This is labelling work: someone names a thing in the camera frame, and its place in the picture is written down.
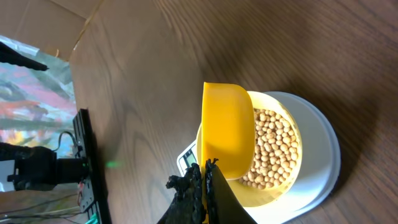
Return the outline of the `yellow measuring scoop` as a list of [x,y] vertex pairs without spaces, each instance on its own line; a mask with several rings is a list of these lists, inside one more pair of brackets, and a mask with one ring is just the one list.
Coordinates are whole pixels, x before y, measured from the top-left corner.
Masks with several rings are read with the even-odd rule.
[[198,158],[205,177],[208,222],[218,223],[216,192],[228,192],[229,180],[241,178],[254,154],[254,116],[248,92],[239,85],[203,84]]

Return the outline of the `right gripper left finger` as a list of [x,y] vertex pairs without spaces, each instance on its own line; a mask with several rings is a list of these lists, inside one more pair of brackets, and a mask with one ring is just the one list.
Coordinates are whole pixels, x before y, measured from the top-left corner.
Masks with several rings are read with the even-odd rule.
[[192,163],[183,177],[171,175],[166,183],[167,189],[176,193],[158,224],[201,224],[206,217],[202,203],[202,178],[200,167]]

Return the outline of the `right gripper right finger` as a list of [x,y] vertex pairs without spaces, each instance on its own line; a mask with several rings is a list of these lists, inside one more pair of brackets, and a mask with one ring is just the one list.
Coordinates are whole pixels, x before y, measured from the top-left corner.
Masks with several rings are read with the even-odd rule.
[[205,164],[205,193],[209,224],[256,224],[237,200],[216,165],[218,159]]

